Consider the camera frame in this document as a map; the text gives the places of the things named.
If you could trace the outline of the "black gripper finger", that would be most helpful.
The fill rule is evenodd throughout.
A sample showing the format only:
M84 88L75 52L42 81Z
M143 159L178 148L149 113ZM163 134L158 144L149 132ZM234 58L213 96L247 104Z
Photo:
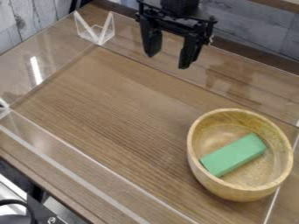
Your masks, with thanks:
M183 48L181 51L179 68L187 69L198 59L203 46L203 38L197 33L185 36Z
M162 50L163 32L159 24L149 17L141 17L141 31L145 46L145 53L154 57Z

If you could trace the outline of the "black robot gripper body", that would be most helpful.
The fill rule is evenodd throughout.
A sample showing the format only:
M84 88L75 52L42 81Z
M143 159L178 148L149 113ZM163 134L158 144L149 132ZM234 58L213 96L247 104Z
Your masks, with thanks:
M177 35L201 34L203 43L211 42L218 19L201 9L201 0L137 0L138 17L150 17L161 27Z

